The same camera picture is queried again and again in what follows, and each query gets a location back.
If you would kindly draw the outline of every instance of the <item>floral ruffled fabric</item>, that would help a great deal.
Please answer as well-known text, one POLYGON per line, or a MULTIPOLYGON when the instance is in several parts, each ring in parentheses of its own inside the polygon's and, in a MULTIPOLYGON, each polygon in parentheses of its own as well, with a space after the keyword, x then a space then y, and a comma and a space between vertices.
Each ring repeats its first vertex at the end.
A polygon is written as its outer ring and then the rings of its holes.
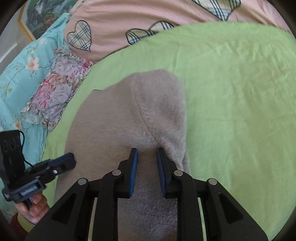
POLYGON ((54 66, 20 113, 22 120, 32 124, 42 123, 49 131, 59 122, 93 65, 64 47, 57 48, 55 53, 54 66))

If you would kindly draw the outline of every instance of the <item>finger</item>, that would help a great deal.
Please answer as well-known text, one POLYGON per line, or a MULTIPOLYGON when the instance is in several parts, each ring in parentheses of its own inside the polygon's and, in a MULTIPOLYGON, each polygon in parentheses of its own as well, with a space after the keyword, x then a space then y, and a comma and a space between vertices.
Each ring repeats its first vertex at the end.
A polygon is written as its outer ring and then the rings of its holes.
POLYGON ((37 193, 36 195, 34 195, 33 197, 32 197, 32 199, 33 199, 33 203, 35 203, 35 204, 37 204, 37 203, 39 203, 41 200, 42 200, 42 192, 40 192, 40 193, 37 193))
POLYGON ((23 204, 22 202, 16 203, 15 207, 20 213, 27 213, 29 211, 27 206, 25 204, 23 204))
POLYGON ((31 215, 33 217, 38 216, 46 205, 47 205, 47 199, 45 196, 42 196, 40 202, 38 204, 33 204, 33 206, 30 208, 31 215))
POLYGON ((29 221, 32 222, 32 223, 39 222, 44 217, 44 215, 49 211, 49 209, 50 209, 49 206, 46 205, 44 207, 44 209, 39 213, 38 216, 31 218, 31 220, 29 220, 29 221))

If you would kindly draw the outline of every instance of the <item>human hand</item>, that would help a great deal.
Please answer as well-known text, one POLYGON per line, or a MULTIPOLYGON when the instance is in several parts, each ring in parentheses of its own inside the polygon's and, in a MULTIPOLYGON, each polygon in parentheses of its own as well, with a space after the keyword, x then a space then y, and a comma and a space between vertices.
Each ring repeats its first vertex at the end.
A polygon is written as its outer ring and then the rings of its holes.
POLYGON ((23 215, 31 223, 38 223, 43 216, 49 211, 47 199, 42 192, 36 194, 32 198, 33 205, 30 207, 30 212, 25 204, 16 203, 15 207, 21 215, 23 215))

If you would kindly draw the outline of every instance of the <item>plaid heart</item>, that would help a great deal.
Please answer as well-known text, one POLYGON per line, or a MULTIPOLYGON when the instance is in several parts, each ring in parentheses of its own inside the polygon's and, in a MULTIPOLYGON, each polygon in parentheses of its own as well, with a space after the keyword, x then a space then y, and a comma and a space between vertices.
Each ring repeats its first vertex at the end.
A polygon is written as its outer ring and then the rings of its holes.
POLYGON ((75 31, 67 35, 67 42, 77 49, 91 51, 91 28, 89 24, 80 20, 75 24, 75 31))
POLYGON ((139 28, 133 28, 126 33, 126 38, 130 45, 137 43, 141 39, 155 35, 163 30, 168 30, 174 26, 171 23, 165 21, 159 21, 154 23, 148 30, 143 30, 139 28))
POLYGON ((233 10, 241 5, 241 0, 192 0, 210 13, 227 21, 233 10))

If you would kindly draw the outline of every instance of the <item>framed painting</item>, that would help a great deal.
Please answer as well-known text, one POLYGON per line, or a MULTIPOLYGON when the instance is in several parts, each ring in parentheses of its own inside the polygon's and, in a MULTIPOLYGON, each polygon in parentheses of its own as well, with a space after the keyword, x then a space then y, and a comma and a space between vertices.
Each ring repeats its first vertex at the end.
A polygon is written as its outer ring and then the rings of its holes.
POLYGON ((81 0, 28 0, 21 8, 19 25, 26 37, 34 41, 77 2, 81 0))

